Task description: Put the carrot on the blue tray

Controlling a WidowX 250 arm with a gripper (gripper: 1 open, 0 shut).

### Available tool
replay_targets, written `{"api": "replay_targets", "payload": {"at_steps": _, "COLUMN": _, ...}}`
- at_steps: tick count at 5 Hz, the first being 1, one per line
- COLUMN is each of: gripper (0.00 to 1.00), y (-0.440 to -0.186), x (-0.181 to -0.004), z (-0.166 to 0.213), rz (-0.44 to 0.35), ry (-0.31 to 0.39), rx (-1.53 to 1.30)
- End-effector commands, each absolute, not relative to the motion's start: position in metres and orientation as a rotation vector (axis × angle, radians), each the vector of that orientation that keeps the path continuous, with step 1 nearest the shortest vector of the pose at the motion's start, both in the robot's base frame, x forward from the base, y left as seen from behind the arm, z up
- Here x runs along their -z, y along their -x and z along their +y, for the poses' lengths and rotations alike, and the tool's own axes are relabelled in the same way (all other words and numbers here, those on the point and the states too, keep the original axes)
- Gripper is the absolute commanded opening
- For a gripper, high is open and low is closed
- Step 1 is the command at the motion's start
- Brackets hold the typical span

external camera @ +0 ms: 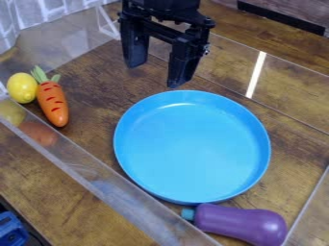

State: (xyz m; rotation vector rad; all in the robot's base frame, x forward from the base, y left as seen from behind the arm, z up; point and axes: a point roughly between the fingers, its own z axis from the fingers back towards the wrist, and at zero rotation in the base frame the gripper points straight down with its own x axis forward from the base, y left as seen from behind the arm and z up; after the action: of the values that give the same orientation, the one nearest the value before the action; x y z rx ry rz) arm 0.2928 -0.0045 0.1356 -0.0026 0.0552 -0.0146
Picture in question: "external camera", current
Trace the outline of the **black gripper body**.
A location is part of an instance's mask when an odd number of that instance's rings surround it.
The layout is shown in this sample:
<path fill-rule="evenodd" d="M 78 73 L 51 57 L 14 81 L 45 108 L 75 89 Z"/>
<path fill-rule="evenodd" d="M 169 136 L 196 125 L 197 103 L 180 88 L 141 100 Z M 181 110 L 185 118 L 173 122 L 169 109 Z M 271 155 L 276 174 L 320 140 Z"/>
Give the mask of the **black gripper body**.
<path fill-rule="evenodd" d="M 122 0 L 121 38 L 176 40 L 182 33 L 162 25 L 164 21 L 173 21 L 177 25 L 188 23 L 188 34 L 197 40 L 208 40 L 214 21 L 200 13 L 200 5 L 201 0 Z"/>

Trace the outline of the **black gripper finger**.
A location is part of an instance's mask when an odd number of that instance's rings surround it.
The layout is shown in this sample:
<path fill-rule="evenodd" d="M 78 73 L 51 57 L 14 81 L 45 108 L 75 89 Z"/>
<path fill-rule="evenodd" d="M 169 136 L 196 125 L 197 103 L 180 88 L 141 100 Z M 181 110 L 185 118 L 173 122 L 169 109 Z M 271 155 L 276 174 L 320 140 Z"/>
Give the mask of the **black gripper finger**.
<path fill-rule="evenodd" d="M 176 88 L 193 78 L 201 58 L 209 53 L 209 32 L 177 32 L 168 42 L 173 49 L 169 61 L 168 87 Z"/>
<path fill-rule="evenodd" d="M 149 34 L 145 23 L 136 19 L 121 19 L 120 29 L 125 62 L 129 68 L 134 68 L 149 59 Z"/>

